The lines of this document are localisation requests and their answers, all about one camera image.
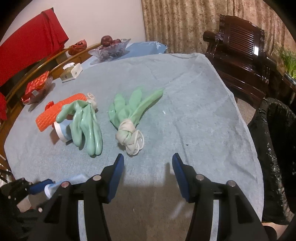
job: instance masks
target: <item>plant pot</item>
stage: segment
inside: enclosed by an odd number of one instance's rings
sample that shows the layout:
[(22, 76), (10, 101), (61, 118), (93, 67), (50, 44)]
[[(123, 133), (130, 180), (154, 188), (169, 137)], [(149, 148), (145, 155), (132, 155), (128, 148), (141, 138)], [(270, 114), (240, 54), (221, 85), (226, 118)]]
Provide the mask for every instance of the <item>plant pot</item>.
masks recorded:
[(296, 85), (296, 79), (293, 79), (287, 72), (285, 72), (284, 77), (289, 80), (293, 85)]

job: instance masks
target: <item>white wall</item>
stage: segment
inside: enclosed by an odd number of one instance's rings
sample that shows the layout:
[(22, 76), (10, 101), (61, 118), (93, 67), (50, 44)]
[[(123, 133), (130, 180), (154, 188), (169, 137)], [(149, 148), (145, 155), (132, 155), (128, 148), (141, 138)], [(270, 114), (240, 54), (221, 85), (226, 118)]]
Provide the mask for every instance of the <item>white wall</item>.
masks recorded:
[(82, 39), (90, 46), (104, 35), (145, 41), (141, 0), (33, 0), (15, 18), (0, 44), (24, 23), (52, 7), (69, 37), (65, 47)]

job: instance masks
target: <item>potted plant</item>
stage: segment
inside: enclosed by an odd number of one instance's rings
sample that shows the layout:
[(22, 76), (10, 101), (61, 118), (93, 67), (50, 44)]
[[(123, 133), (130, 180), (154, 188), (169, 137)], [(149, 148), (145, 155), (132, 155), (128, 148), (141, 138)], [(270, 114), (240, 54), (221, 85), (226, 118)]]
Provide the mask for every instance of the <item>potted plant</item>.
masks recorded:
[(296, 55), (290, 50), (282, 47), (276, 47), (276, 50), (283, 62), (285, 76), (293, 84), (296, 84)]

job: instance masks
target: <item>rubber glove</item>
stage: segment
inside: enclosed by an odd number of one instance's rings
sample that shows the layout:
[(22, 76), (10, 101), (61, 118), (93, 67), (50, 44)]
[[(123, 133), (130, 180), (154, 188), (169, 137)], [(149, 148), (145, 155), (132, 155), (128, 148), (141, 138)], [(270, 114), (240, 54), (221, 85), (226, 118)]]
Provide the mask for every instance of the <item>rubber glove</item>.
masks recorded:
[(90, 156), (100, 155), (102, 153), (102, 133), (92, 105), (83, 100), (66, 104), (57, 115), (56, 122), (61, 123), (67, 118), (68, 114), (74, 115), (70, 129), (75, 146), (81, 146), (83, 133), (87, 153)]
[(144, 111), (163, 95), (163, 89), (155, 91), (146, 99), (142, 99), (141, 89), (136, 89), (128, 104), (121, 94), (117, 94), (109, 107), (109, 119), (118, 129), (115, 138), (121, 145), (126, 147), (126, 152), (130, 155), (136, 155), (144, 147), (144, 137), (136, 126)]

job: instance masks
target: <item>green plant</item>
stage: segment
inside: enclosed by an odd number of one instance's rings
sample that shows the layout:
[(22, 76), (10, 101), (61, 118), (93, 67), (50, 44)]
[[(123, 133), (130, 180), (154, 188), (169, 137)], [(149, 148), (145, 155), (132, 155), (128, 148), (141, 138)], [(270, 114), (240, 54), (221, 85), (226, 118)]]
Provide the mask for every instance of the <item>green plant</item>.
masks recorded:
[(296, 55), (290, 51), (282, 47), (276, 47), (276, 50), (279, 53), (280, 58), (283, 61), (285, 71), (292, 78), (296, 78)]

